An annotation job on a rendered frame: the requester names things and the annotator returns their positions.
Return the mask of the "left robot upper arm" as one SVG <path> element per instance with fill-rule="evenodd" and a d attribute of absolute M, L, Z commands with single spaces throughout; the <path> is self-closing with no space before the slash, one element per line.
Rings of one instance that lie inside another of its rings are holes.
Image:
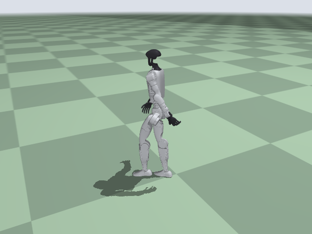
<path fill-rule="evenodd" d="M 149 73 L 147 76 L 146 76 L 146 80 L 147 82 L 149 83 L 152 91 L 154 91 L 154 96 L 155 95 L 160 95 L 161 96 L 161 93 L 160 93 L 160 90 L 159 90 L 159 87 L 157 85 L 157 82 L 156 82 L 156 76 L 153 72 Z M 153 96 L 153 99 L 154 99 L 154 96 Z M 155 99 L 154 99 L 155 100 Z"/>

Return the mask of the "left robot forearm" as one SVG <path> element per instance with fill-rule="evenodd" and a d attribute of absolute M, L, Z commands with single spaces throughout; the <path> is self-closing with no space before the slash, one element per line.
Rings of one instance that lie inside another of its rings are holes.
<path fill-rule="evenodd" d="M 166 107 L 165 101 L 163 100 L 163 98 L 160 95 L 155 95 L 154 96 L 155 101 L 157 102 L 157 104 L 160 106 L 162 113 L 165 115 L 166 118 L 170 117 L 169 115 L 169 109 L 168 107 Z"/>

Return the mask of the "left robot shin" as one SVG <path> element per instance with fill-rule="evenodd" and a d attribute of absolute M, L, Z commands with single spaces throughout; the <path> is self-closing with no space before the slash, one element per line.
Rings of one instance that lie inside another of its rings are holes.
<path fill-rule="evenodd" d="M 139 144 L 139 154 L 143 172 L 147 172 L 147 161 L 149 161 L 149 145 L 147 143 L 143 143 L 141 147 Z"/>

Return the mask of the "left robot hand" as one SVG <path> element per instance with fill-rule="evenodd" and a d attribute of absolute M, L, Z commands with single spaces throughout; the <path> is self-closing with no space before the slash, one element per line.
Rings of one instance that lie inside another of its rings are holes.
<path fill-rule="evenodd" d="M 173 126 L 177 126 L 179 123 L 181 123 L 181 121 L 178 121 L 176 118 L 172 117 L 173 115 L 170 112 L 168 112 L 168 113 L 170 115 L 170 117 L 167 118 L 169 125 L 172 124 Z"/>

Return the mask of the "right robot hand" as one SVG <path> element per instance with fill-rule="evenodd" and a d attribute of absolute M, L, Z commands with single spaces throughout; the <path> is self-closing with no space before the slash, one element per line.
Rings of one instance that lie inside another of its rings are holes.
<path fill-rule="evenodd" d="M 150 99 L 148 100 L 148 102 L 147 102 L 146 104 L 144 104 L 144 105 L 141 107 L 141 108 L 143 108 L 143 109 L 142 109 L 142 112 L 143 112 L 143 110 L 144 110 L 144 113 L 145 113 L 145 110 L 146 110 L 146 113 L 147 113 L 147 110 L 148 110 L 148 113 L 149 113 L 149 110 L 150 110 L 151 104 L 152 104 L 152 103 L 150 103 L 149 101 L 150 101 Z"/>

